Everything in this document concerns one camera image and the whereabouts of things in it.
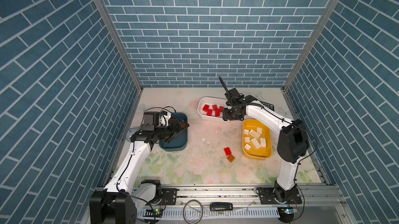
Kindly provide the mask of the cream long lego brick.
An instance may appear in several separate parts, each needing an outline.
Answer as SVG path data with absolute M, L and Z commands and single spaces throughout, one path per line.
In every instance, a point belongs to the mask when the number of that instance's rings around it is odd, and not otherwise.
M 255 138 L 255 139 L 259 139 L 260 136 L 261 136 L 257 131 L 255 131 L 255 130 L 253 130 L 253 129 L 251 129 L 251 130 L 248 132 L 248 134 L 249 134 L 250 136 L 252 136 L 253 138 Z

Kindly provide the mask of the white square lego plate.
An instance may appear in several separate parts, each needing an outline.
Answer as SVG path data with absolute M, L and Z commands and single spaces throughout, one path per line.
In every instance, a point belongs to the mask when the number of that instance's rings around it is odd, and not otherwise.
M 244 146 L 244 148 L 245 148 L 247 151 L 249 151 L 249 150 L 251 149 L 251 145 L 246 144 L 246 145 Z

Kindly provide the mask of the white rounded lego brick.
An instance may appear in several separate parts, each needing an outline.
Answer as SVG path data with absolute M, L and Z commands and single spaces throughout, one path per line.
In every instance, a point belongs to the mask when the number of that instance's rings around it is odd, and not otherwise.
M 267 146 L 267 141 L 266 141 L 265 138 L 260 137 L 260 138 L 259 138 L 259 141 L 260 141 L 261 147 L 265 148 L 265 147 Z

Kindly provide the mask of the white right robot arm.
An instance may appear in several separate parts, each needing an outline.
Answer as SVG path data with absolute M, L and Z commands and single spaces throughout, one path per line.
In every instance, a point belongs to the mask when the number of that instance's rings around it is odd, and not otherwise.
M 249 116 L 278 134 L 277 153 L 282 162 L 273 194 L 278 203 L 290 201 L 297 193 L 296 176 L 300 162 L 305 159 L 310 146 L 305 124 L 301 120 L 285 119 L 269 109 L 265 102 L 251 95 L 245 96 L 235 88 L 225 88 L 225 97 L 224 121 L 243 121 L 245 116 Z

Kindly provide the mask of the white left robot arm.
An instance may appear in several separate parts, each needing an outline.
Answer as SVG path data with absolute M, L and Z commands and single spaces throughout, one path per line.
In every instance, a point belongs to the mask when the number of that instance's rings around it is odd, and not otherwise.
M 189 127 L 186 119 L 177 113 L 161 110 L 143 114 L 138 128 L 126 134 L 129 150 L 120 168 L 102 190 L 96 190 L 89 201 L 92 224 L 134 224 L 140 211 L 148 206 L 142 222 L 155 224 L 171 198 L 162 192 L 159 180 L 147 179 L 137 189 L 134 183 L 139 172 L 157 143 L 170 143 Z

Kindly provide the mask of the white plastic bin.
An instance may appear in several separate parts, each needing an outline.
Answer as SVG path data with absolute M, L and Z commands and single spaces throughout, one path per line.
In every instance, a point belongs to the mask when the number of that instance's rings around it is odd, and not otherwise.
M 207 113 L 202 110 L 204 105 L 209 105 L 209 109 L 212 109 L 212 110 L 213 110 L 212 105 L 218 105 L 219 107 L 223 106 L 224 109 L 225 109 L 225 108 L 227 108 L 225 99 L 214 98 L 214 97 L 203 97 L 199 101 L 198 108 L 197 108 L 197 111 L 198 111 L 198 114 L 199 114 L 200 118 L 202 118 L 204 120 L 212 120 L 212 121 L 217 121 L 217 122 L 223 122 L 224 121 L 223 118 L 222 118 L 223 117 L 223 112 L 220 113 L 220 117 L 218 117 L 218 118 L 214 116 L 214 113 L 213 113 L 212 116 L 208 116 Z

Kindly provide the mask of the dark teal plastic bin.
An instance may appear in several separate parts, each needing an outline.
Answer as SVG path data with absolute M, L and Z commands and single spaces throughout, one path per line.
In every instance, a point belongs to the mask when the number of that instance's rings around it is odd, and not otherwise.
M 172 113 L 172 119 L 179 119 L 188 124 L 188 117 L 182 112 Z M 172 139 L 169 143 L 161 142 L 160 147 L 167 152 L 182 151 L 186 148 L 188 143 L 188 128 L 182 131 L 177 137 Z

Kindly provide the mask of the black desk calculator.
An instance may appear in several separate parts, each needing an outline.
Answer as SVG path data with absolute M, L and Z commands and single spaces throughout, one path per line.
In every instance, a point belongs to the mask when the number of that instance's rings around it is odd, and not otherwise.
M 267 102 L 264 102 L 264 101 L 260 101 L 260 103 L 261 103 L 263 106 L 265 106 L 266 108 L 268 108 L 268 109 L 274 111 L 274 105 L 273 105 L 273 104 L 267 103 Z

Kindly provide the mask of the small round alarm clock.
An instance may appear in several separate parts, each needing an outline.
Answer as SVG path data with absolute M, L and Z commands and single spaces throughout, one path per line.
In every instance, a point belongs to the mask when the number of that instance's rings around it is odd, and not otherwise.
M 126 134 L 125 134 L 125 139 L 126 139 L 128 142 L 131 141 L 132 136 L 133 136 L 137 131 L 139 131 L 139 128 L 138 128 L 138 127 L 132 127 L 132 128 L 130 128 L 130 129 L 126 132 Z

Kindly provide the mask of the brown lego brick right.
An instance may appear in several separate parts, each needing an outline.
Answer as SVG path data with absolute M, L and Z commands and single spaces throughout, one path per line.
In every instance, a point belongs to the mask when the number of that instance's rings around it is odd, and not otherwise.
M 227 156 L 227 160 L 232 163 L 235 160 L 235 157 L 231 154 L 229 156 Z

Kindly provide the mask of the yellow plastic bin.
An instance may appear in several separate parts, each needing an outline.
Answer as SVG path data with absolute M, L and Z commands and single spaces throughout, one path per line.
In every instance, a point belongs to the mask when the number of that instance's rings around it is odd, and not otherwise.
M 271 157 L 273 151 L 272 151 L 272 139 L 271 139 L 270 129 L 255 119 L 245 120 L 243 123 L 243 130 L 244 129 L 248 129 L 249 131 L 253 129 L 257 131 L 261 135 L 260 137 L 265 138 L 267 141 L 267 146 L 263 148 L 260 145 L 259 139 L 255 139 L 250 135 L 244 135 L 243 133 L 242 144 L 243 144 L 244 155 L 249 159 L 255 159 L 255 160 L 266 160 L 269 157 Z M 250 138 L 250 143 L 245 142 L 244 140 L 245 137 Z M 251 149 L 249 151 L 247 151 L 244 148 L 246 144 L 251 145 Z

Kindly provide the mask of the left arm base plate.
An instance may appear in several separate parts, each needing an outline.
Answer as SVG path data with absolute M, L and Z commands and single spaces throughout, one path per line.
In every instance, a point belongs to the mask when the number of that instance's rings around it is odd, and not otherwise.
M 162 206 L 169 206 L 169 205 L 176 205 L 177 200 L 177 188 L 163 188 L 162 189 L 162 196 L 161 196 L 161 205 Z

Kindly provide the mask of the black remote on rail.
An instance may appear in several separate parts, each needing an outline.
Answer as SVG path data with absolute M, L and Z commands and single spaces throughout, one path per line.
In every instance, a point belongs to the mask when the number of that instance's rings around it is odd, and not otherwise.
M 233 204 L 228 202 L 213 202 L 210 204 L 211 211 L 231 211 Z

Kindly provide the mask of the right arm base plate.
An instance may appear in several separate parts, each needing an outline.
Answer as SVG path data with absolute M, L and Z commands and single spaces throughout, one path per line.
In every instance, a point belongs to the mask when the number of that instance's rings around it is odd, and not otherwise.
M 286 191 L 280 188 L 257 187 L 255 193 L 258 195 L 261 204 L 288 204 L 302 203 L 301 193 L 294 186 L 291 190 Z

